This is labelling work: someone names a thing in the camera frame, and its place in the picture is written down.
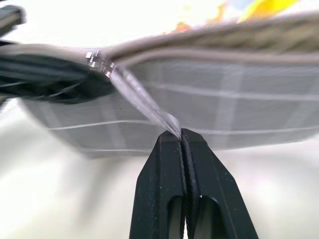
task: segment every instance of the gray plaid fabric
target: gray plaid fabric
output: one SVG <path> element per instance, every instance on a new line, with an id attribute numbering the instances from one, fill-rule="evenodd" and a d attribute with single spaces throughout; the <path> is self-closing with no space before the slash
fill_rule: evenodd
<path id="1" fill-rule="evenodd" d="M 152 97 L 212 149 L 299 141 L 319 132 L 319 66 L 153 60 L 131 67 Z M 163 129 L 121 95 L 78 105 L 24 102 L 90 157 L 149 154 Z"/>

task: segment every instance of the white table surface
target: white table surface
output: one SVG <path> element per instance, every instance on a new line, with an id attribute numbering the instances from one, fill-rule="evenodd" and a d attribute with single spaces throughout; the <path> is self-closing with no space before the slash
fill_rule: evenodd
<path id="1" fill-rule="evenodd" d="M 9 3 L 25 7 L 28 23 L 6 39 L 23 43 L 105 46 L 142 36 L 150 17 L 158 17 L 154 32 L 173 19 L 167 13 L 161 24 L 163 4 L 142 0 L 126 7 L 101 0 Z M 319 238 L 318 148 L 311 139 L 216 152 L 235 177 L 259 238 Z M 128 239 L 145 158 L 87 160 L 16 102 L 0 113 L 0 152 L 0 239 Z"/>

